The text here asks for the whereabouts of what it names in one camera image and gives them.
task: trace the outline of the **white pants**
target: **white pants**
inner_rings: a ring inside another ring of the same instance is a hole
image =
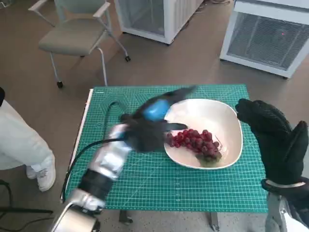
[[[0,106],[0,170],[26,165],[40,171],[53,156],[44,139],[4,100]]]

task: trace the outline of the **green cutting mat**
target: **green cutting mat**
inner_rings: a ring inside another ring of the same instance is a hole
[[[112,101],[121,101],[129,113],[151,97],[182,86],[97,87],[86,116],[79,152],[102,139],[103,121]],[[245,85],[203,85],[188,98],[222,101],[235,108],[240,98],[248,98]],[[118,123],[121,110],[110,111],[108,128]],[[266,192],[260,181],[264,168],[258,144],[250,128],[242,124],[243,152],[236,164],[213,171],[182,167],[165,152],[132,152],[121,176],[107,198],[106,208],[126,210],[169,210],[208,212],[266,212]],[[85,152],[74,167],[66,194],[79,183],[96,147]]]

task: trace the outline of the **gray floor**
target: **gray floor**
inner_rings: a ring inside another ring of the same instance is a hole
[[[24,167],[1,171],[11,183],[15,206],[57,210],[64,174],[72,152],[89,89],[103,85],[99,53],[84,59],[56,56],[65,88],[57,89],[47,53],[37,48],[50,27],[27,11],[35,0],[20,0],[0,10],[0,86],[6,100],[50,145],[56,156],[57,179],[53,188],[41,193],[36,182],[26,178]],[[208,4],[181,31],[171,46],[132,35],[121,41],[132,58],[126,63],[119,51],[113,56],[109,46],[107,74],[111,86],[245,83],[252,100],[261,99],[285,112],[292,124],[309,121],[309,59],[289,80],[266,72],[218,59],[232,4]],[[52,2],[44,13],[55,19]],[[1,203],[7,202],[0,189]],[[131,226],[117,222],[117,211],[100,216],[102,231],[211,231],[203,213],[132,212]],[[7,215],[1,226],[18,228],[40,215]],[[263,231],[265,215],[220,214],[222,231]],[[50,222],[27,227],[25,231],[45,231]]]

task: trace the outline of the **table leg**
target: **table leg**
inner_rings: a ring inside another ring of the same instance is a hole
[[[127,210],[120,210],[119,222],[129,225],[133,222],[132,218],[127,215]]]
[[[210,224],[211,224],[213,231],[219,232],[220,227],[219,227],[218,213],[217,212],[211,212],[210,215],[211,215]]]

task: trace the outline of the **chair wheel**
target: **chair wheel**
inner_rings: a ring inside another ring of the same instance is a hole
[[[61,82],[61,81],[60,81],[60,82],[57,82],[57,86],[58,86],[58,88],[62,88],[62,87],[63,87],[62,82]]]

